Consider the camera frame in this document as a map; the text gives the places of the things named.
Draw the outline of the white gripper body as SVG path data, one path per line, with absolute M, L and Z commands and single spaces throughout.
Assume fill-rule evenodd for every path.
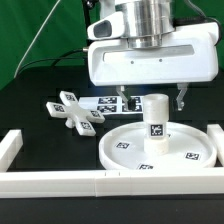
M 88 69 L 96 86 L 211 81 L 218 74 L 215 23 L 179 26 L 160 47 L 131 49 L 125 39 L 96 41 L 88 50 Z

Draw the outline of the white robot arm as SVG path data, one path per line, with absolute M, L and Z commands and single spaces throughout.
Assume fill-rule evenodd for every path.
M 172 0 L 100 0 L 100 20 L 87 29 L 88 69 L 96 86 L 175 83 L 176 108 L 191 82 L 218 74 L 220 24 L 203 14 L 175 21 Z

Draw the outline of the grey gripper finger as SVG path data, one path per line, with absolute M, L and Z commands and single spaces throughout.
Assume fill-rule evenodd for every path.
M 116 87 L 116 92 L 124 102 L 125 108 L 128 111 L 133 111 L 135 109 L 135 100 L 131 98 L 128 89 L 121 85 Z
M 177 89 L 179 91 L 179 93 L 176 97 L 177 110 L 182 111 L 184 108 L 184 96 L 188 90 L 188 84 L 187 83 L 178 83 Z

